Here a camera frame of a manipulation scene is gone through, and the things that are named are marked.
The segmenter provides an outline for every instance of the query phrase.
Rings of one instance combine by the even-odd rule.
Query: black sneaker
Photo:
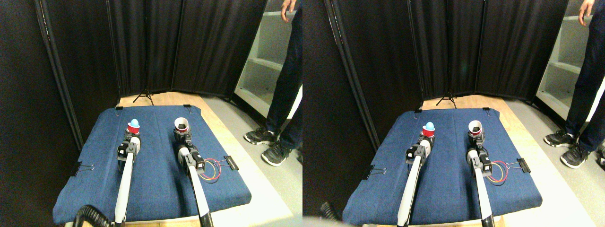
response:
[[[244,139],[254,145],[261,143],[272,145],[277,140],[277,133],[271,133],[270,131],[267,131],[265,127],[260,127],[254,131],[246,133],[244,135]]]
[[[565,130],[559,130],[556,133],[544,137],[544,142],[554,147],[571,147],[575,143],[575,140],[573,137],[567,134]]]
[[[282,146],[282,144],[279,141],[277,141],[277,143],[275,143],[274,146],[265,150],[261,154],[261,157],[269,165],[279,166],[279,165],[281,165],[282,162],[284,162],[288,158],[288,156],[290,156],[290,152],[292,152],[292,149],[288,149],[288,148]]]
[[[561,156],[561,161],[570,168],[577,169],[588,159],[590,152],[584,151],[577,144]]]

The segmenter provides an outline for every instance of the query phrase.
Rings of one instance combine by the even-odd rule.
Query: shelving unit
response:
[[[567,113],[574,95],[575,83],[584,62],[584,52],[589,30],[578,23],[578,16],[565,16],[559,29],[559,35],[552,50],[548,66],[540,82],[536,96],[551,107],[563,119]],[[590,121],[598,101],[603,95],[605,81],[597,93],[595,103],[590,111]]]
[[[296,11],[286,15],[291,20],[295,14]],[[235,89],[237,96],[250,104],[264,117],[267,117],[269,112],[273,93],[275,92],[275,84],[286,60],[291,31],[291,23],[284,23],[281,20],[280,12],[263,13],[263,19],[258,27],[248,60]],[[302,96],[303,89],[301,86],[288,118],[292,118]]]

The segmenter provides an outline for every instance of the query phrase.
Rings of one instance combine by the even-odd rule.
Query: gray floor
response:
[[[505,99],[505,102],[542,147],[595,225],[605,226],[605,171],[597,164],[597,154],[590,154],[579,169],[568,168],[559,159],[568,149],[554,148],[543,141],[546,135],[559,130],[559,127],[544,114],[519,100]]]
[[[259,125],[235,105],[229,104],[216,97],[204,97],[204,101],[212,111],[227,126],[241,146],[251,156],[259,169],[267,177],[282,200],[295,217],[303,215],[303,166],[297,161],[298,151],[292,151],[290,157],[279,167],[274,167],[261,159],[261,153],[269,146],[252,145],[243,136],[255,130]]]

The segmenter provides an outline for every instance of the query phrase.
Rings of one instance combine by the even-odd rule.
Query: white shelf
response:
[[[564,21],[577,21],[580,16],[566,16],[563,17]]]
[[[281,71],[281,68],[283,67],[283,65],[281,65],[281,64],[277,64],[275,62],[268,61],[268,60],[265,60],[262,58],[249,58],[248,61],[254,62],[256,64],[259,64],[259,65],[262,65],[262,66],[265,66],[267,68],[271,68],[271,69],[274,69],[277,71]]]
[[[290,10],[286,11],[286,17],[288,17],[290,19],[292,18],[291,15],[294,15],[294,14],[296,14],[296,10],[294,10],[292,13],[290,13]],[[281,17],[281,12],[279,12],[279,11],[266,12],[266,13],[263,13],[263,16],[279,16],[279,17]]]
[[[570,65],[567,63],[563,63],[563,62],[548,62],[548,63],[554,67],[561,68],[561,69],[570,71],[575,74],[580,74],[581,68],[578,66]]]
[[[554,97],[548,92],[538,91],[536,94],[542,102],[544,102],[547,106],[551,107],[559,116],[561,116],[564,120],[567,120],[567,114],[569,112],[569,106],[565,105],[559,99]]]
[[[237,96],[239,96],[241,99],[243,99],[246,103],[250,104],[250,106],[252,106],[252,108],[257,110],[264,117],[267,117],[267,114],[269,113],[270,105],[267,102],[265,102],[263,99],[256,96],[255,94],[248,91],[247,89],[241,88],[241,87],[238,87],[235,89],[235,94],[237,94]]]

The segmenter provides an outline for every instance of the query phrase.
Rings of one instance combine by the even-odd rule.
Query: blue ball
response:
[[[137,119],[133,119],[130,121],[130,126],[132,127],[138,127],[139,126],[139,121]]]
[[[435,130],[435,125],[432,122],[427,123],[427,130]]]

